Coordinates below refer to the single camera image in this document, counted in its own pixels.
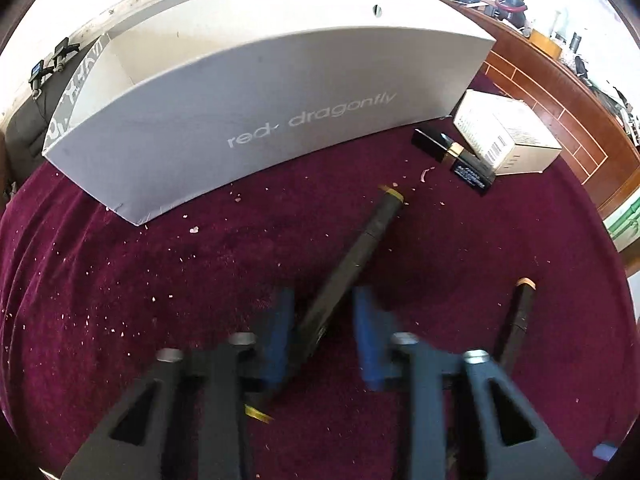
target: clamp jaw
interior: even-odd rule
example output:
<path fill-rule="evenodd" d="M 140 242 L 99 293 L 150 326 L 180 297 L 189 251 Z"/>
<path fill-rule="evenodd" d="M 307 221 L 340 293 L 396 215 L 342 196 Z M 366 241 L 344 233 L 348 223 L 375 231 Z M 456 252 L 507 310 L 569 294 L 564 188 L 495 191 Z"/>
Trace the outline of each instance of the clamp jaw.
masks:
<path fill-rule="evenodd" d="M 159 351 L 151 369 L 124 393 L 66 466 L 62 480 L 161 480 L 177 389 L 190 377 L 205 381 L 198 478 L 254 478 L 245 413 L 255 410 L 245 405 L 246 395 L 284 380 L 293 306 L 292 292 L 283 290 L 254 332 L 232 334 L 212 351 Z"/>
<path fill-rule="evenodd" d="M 577 480 L 582 476 L 506 373 L 484 350 L 437 350 L 400 332 L 370 291 L 354 291 L 354 329 L 362 378 L 372 390 L 406 394 L 398 480 L 444 480 L 447 438 L 443 389 L 454 399 L 461 480 Z"/>

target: velvet carpet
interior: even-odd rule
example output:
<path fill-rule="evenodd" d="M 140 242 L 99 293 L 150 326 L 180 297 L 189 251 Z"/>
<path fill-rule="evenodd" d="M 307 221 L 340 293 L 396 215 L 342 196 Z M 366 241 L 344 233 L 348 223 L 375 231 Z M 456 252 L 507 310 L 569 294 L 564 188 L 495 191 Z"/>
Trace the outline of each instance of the velvet carpet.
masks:
<path fill-rule="evenodd" d="M 495 91 L 484 75 L 471 87 Z M 450 120 L 442 127 L 460 138 Z M 513 379 L 578 466 L 597 472 L 593 447 L 621 439 L 638 412 L 638 355 L 596 209 L 560 158 L 543 174 L 498 177 L 480 197 L 411 134 L 291 160 L 140 228 L 44 164 L 0 222 L 0 399 L 39 465 L 60 474 L 158 349 L 212 348 L 248 329 L 274 286 L 312 297 L 378 185 L 396 183 L 407 205 L 360 281 L 406 330 L 462 352 L 492 348 L 514 283 L 535 280 Z M 365 391 L 345 310 L 274 402 L 274 421 L 250 421 L 255 473 L 388 479 L 396 411 L 393 394 Z"/>

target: barcode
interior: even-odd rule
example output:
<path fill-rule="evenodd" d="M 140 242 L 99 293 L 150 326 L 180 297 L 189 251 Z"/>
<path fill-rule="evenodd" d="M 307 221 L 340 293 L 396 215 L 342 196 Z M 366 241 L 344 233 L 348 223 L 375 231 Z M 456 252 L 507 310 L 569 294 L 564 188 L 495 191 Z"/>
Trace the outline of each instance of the barcode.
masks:
<path fill-rule="evenodd" d="M 502 144 L 506 146 L 506 143 L 502 140 L 502 138 L 498 137 L 498 139 L 500 139 L 502 141 Z M 498 146 L 497 142 L 494 142 L 489 148 L 489 151 L 486 152 L 486 158 L 488 158 L 489 162 L 493 164 L 501 153 L 502 149 L 500 148 L 500 146 Z"/>

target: black pen box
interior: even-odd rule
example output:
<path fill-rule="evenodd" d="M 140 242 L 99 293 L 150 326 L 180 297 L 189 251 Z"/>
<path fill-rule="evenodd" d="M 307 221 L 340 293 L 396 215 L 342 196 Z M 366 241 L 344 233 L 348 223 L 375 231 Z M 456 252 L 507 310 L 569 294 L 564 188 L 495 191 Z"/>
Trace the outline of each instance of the black pen box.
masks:
<path fill-rule="evenodd" d="M 438 162 L 449 165 L 452 173 L 481 195 L 495 180 L 495 173 L 489 165 L 429 124 L 415 128 L 411 142 Z"/>

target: white box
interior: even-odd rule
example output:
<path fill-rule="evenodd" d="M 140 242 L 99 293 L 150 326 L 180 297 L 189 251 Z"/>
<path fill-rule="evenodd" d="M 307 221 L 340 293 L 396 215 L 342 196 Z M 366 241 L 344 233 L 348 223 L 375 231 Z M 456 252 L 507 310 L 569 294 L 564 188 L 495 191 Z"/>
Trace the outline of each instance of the white box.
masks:
<path fill-rule="evenodd" d="M 98 38 L 43 155 L 139 225 L 294 157 L 450 114 L 493 44 L 438 0 L 159 0 Z"/>
<path fill-rule="evenodd" d="M 454 124 L 498 175 L 542 173 L 562 150 L 535 112 L 510 97 L 467 90 Z"/>

